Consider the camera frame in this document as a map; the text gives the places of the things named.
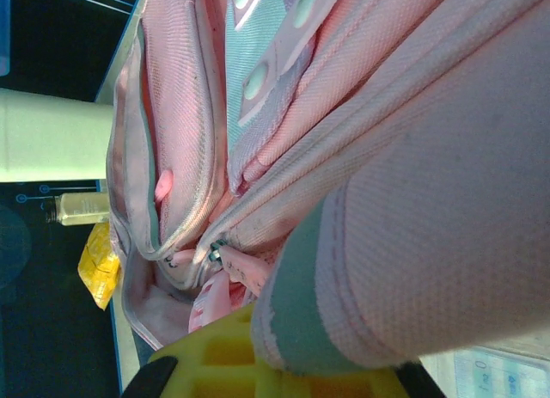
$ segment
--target teal trim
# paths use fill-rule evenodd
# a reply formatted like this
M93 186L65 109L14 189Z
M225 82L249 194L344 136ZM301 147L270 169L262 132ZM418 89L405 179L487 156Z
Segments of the teal trim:
M315 295L321 202L290 235L273 287L271 330L286 369L335 375L362 370L336 348L323 327Z
M141 59L145 58L145 35L144 29L141 22L137 25L137 37L139 38L139 45L141 46ZM151 135L149 130L149 120L147 119L147 113L144 109L144 91L141 86L143 78L142 73L144 72L143 66L139 69L139 111L141 113L142 121L145 123L144 133L145 138L147 139L147 153L149 160L149 190L147 193L147 212L149 213L150 220L150 231L151 231L151 246L154 250L158 250L160 247L160 237L158 231L158 216L156 214L155 208L155 179L156 179L156 168L155 168L155 158L153 156L153 145L151 141Z

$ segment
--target yellow bag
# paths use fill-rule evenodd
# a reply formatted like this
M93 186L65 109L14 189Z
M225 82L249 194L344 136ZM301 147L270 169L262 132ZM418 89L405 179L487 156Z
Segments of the yellow bag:
M120 260L111 250L109 223L97 223L78 263L78 275L100 308L109 304L119 279Z

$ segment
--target pink backpack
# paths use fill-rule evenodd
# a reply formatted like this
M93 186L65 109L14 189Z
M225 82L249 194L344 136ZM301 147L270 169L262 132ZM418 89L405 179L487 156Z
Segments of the pink backpack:
M444 181L447 161L430 168L437 181L422 180L437 204L418 200L406 177L433 148L461 144L464 131L484 138L483 110L527 110L484 90L502 78L523 95L526 74L510 69L513 56L549 8L550 0L147 0L119 75L107 159L132 327L156 349L255 300L292 231L341 187L335 207L353 211L323 216L335 224L330 239L357 255L348 267L362 267L352 251L371 219L399 237L386 236L391 250L406 250L409 235L383 210L444 222L460 180ZM461 114L465 104L475 117ZM471 208L486 207L480 199ZM375 241L364 250L383 249Z

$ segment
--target pink bag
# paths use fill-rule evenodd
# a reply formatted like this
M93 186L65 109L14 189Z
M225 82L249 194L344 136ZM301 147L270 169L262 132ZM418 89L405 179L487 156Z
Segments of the pink bag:
M541 1L147 0L107 160L134 329L185 336L222 270L232 308L254 300L292 230L427 113L419 95L467 84L445 77Z

